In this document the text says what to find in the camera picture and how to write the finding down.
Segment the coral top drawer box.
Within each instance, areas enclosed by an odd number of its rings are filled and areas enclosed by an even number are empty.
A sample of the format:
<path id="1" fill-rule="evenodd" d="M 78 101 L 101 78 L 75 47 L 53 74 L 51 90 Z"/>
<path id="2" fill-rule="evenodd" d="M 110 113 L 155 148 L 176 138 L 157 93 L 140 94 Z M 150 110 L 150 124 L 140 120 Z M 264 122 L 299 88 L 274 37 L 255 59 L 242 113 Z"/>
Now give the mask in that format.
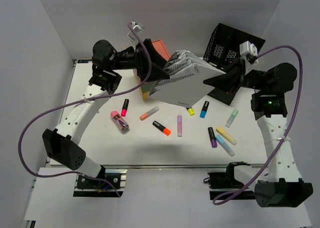
<path id="1" fill-rule="evenodd" d="M 144 39 L 142 43 L 144 44 L 149 54 L 150 60 L 151 57 L 155 55 L 161 55 L 166 60 L 166 62 L 169 60 L 170 54 L 162 40 L 152 41 L 151 39 Z M 130 46 L 122 52 L 122 57 L 127 58 L 128 60 L 134 60 L 141 66 L 148 65 L 147 55 L 145 54 L 140 43 L 138 43 L 135 48 Z"/>

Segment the white printed paper booklet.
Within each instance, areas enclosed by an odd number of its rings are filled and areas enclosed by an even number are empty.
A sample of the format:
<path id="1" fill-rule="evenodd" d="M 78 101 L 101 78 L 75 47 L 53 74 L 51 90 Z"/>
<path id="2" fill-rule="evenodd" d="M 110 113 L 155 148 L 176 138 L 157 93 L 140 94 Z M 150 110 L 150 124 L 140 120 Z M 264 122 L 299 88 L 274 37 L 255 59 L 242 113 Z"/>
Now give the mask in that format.
<path id="1" fill-rule="evenodd" d="M 186 108 L 213 89 L 204 80 L 225 74 L 187 50 L 173 53 L 163 70 L 169 78 L 157 81 L 148 98 Z"/>

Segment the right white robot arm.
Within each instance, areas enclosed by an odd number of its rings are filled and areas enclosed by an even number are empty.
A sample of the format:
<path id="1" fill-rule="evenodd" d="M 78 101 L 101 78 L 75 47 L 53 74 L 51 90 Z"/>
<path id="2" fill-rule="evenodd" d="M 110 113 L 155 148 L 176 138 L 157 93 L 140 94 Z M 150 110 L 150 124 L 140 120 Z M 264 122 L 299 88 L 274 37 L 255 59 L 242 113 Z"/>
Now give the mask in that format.
<path id="1" fill-rule="evenodd" d="M 296 166 L 288 137 L 293 121 L 287 119 L 285 93 L 293 89 L 298 73 L 289 63 L 266 72 L 253 66 L 236 58 L 224 75 L 205 83 L 231 94 L 240 87 L 255 89 L 250 103 L 262 133 L 266 163 L 255 170 L 247 162 L 230 162 L 225 172 L 211 172 L 204 182 L 215 204 L 239 198 L 254 199 L 260 207 L 297 207 L 313 193 L 312 184 L 304 182 Z"/>

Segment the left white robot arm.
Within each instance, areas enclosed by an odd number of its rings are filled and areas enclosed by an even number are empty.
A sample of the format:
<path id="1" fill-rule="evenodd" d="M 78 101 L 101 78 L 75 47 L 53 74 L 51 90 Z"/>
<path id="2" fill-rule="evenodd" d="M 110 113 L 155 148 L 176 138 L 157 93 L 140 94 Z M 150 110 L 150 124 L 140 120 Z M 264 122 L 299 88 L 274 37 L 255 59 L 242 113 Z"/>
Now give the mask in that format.
<path id="1" fill-rule="evenodd" d="M 151 72 L 152 78 L 166 78 L 162 70 L 166 60 L 157 52 L 151 39 L 120 52 L 107 40 L 97 41 L 92 48 L 92 77 L 69 116 L 53 130 L 46 129 L 42 139 L 46 153 L 52 160 L 88 176 L 94 187 L 106 181 L 105 168 L 90 159 L 79 147 L 81 137 L 99 109 L 114 94 L 122 79 L 116 70 L 136 69 L 140 78 Z"/>

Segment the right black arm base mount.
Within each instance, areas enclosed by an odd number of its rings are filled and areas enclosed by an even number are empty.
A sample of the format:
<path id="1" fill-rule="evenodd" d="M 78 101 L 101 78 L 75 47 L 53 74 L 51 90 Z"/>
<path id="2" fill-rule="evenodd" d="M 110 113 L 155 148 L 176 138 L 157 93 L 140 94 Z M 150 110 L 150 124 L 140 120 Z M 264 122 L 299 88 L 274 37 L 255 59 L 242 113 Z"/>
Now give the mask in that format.
<path id="1" fill-rule="evenodd" d="M 234 177 L 234 168 L 236 166 L 250 166 L 246 162 L 230 162 L 223 171 L 210 171 L 207 177 L 203 179 L 203 183 L 209 186 L 210 200 L 214 200 L 218 195 L 240 189 L 244 186 L 243 183 L 237 181 Z"/>

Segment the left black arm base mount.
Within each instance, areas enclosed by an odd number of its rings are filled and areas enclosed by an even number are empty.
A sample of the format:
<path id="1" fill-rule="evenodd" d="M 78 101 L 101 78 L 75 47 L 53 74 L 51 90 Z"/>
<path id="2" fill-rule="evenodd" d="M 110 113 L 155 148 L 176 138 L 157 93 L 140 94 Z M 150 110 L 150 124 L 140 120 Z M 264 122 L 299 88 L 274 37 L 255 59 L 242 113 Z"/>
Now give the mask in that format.
<path id="1" fill-rule="evenodd" d="M 96 181 L 78 175 L 73 190 L 73 197 L 119 197 L 112 186 L 122 196 L 127 179 L 127 169 L 106 169 L 104 181 Z"/>

